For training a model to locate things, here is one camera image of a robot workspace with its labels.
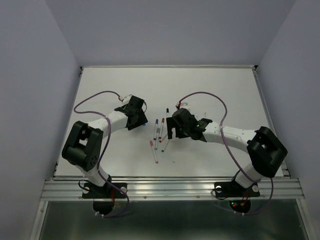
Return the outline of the dark teal marker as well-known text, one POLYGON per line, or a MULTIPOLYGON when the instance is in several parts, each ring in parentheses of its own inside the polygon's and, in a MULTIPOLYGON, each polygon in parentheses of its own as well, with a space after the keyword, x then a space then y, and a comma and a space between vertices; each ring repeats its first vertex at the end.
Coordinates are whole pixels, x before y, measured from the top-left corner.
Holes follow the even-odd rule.
POLYGON ((167 140, 164 142, 164 145, 163 145, 163 147, 162 147, 162 149, 161 149, 161 152, 162 152, 162 153, 166 150, 166 148, 167 148, 167 146, 168 146, 169 142, 170 142, 170 140, 169 140, 169 139, 167 139, 167 140))

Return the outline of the pink marker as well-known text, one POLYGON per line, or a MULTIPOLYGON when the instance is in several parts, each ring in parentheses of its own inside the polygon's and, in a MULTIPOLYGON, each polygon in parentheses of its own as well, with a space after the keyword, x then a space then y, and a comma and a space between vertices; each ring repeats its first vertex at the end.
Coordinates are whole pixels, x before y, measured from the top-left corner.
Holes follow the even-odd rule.
POLYGON ((158 161, 158 158, 157 158, 157 155, 156 155, 156 149, 155 149, 155 146, 154 146, 154 143, 152 140, 149 141, 149 144, 150 144, 150 147, 151 147, 151 152, 152 152, 152 156, 153 156, 153 159, 154 159, 154 162, 156 164, 159 163, 158 161))

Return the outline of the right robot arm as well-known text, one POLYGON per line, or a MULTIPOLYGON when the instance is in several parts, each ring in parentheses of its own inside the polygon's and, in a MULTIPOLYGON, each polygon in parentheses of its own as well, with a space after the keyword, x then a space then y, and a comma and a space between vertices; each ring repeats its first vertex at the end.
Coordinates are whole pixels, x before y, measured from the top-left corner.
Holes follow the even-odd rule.
POLYGON ((178 139, 191 138, 205 143, 223 144, 239 172, 230 182, 231 192, 242 195, 262 178, 272 179, 282 165, 288 150, 268 128, 258 130, 222 126, 211 119, 197 120, 186 108, 180 108, 166 118, 167 137, 172 139, 172 130, 178 139), (231 149, 241 150, 249 155, 251 163, 242 168, 232 155, 231 149))

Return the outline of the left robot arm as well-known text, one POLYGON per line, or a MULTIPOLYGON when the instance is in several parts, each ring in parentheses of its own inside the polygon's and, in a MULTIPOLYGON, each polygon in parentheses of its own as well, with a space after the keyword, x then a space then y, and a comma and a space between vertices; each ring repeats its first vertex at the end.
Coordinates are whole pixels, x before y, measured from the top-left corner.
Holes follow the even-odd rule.
POLYGON ((77 111, 78 114, 96 114, 100 118, 91 122, 76 121, 66 138, 61 156, 76 166, 100 197, 111 193, 111 179, 100 163, 111 139, 111 134, 122 129, 133 130, 148 122, 143 106, 145 101, 129 95, 119 99, 121 106, 105 115, 97 111, 77 111))

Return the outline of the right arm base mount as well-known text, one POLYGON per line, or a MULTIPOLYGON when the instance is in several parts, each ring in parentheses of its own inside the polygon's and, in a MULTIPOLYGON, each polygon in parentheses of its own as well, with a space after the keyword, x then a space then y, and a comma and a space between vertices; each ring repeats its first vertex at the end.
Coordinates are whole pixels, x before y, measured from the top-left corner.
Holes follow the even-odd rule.
POLYGON ((236 214, 246 215, 251 209, 250 198, 260 196, 257 183, 251 183, 249 187, 243 187, 236 182, 234 176, 230 181, 218 181, 213 185, 211 194, 218 200, 229 199, 229 207, 236 214))

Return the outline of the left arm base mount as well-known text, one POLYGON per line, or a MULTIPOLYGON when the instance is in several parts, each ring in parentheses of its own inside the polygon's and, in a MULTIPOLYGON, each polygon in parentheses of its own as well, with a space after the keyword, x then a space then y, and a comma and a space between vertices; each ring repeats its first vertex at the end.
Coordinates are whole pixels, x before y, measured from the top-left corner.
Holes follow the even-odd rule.
POLYGON ((78 187, 82 190, 81 198, 92 200, 92 210, 101 218, 119 217, 129 206, 126 183, 96 186, 84 180, 83 184, 78 181, 78 187))

